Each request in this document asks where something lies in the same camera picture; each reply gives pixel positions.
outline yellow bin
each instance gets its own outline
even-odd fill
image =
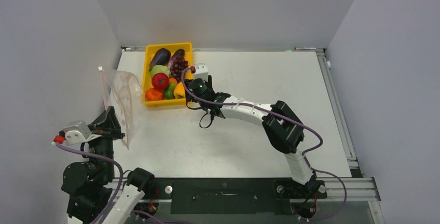
[[[185,50],[185,61],[188,61],[188,66],[193,66],[193,45],[191,43],[178,43],[178,44],[155,44],[148,45],[145,50],[145,62],[144,62],[144,79],[142,80],[142,85],[144,87],[144,92],[148,89],[152,88],[151,78],[149,74],[149,64],[154,57],[154,54],[161,49],[166,48],[171,52],[171,56],[178,49]],[[193,74],[190,71],[187,71],[185,74],[185,79],[193,79]],[[176,106],[176,105],[185,105],[185,98],[182,99],[173,99],[173,100],[161,100],[161,101],[147,101],[145,96],[141,97],[141,101],[147,105],[147,107],[158,107],[158,106]]]

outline grape bunch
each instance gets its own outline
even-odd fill
[[[182,71],[188,67],[188,61],[185,61],[183,57],[177,57],[170,68],[171,76],[174,77],[177,82],[182,81]]]

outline red connector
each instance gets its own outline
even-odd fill
[[[60,136],[60,135],[57,135],[57,136],[55,136],[55,137],[53,138],[53,142],[54,142],[54,143],[60,143],[60,144],[62,144],[65,140],[66,140],[66,138],[63,137],[63,136]]]

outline yellow bell pepper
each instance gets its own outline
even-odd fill
[[[181,82],[179,82],[174,88],[173,94],[176,99],[181,99],[185,97],[185,88],[183,87],[183,84]]]

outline white cable tie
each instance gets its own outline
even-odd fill
[[[240,105],[240,103],[242,103],[244,101],[244,98],[239,98],[237,104],[235,105],[234,110],[237,110],[238,106]]]
[[[254,103],[254,104],[252,105],[252,108],[251,108],[251,114],[252,114],[252,112],[254,111],[254,108],[255,108],[256,105],[257,105],[257,103]]]

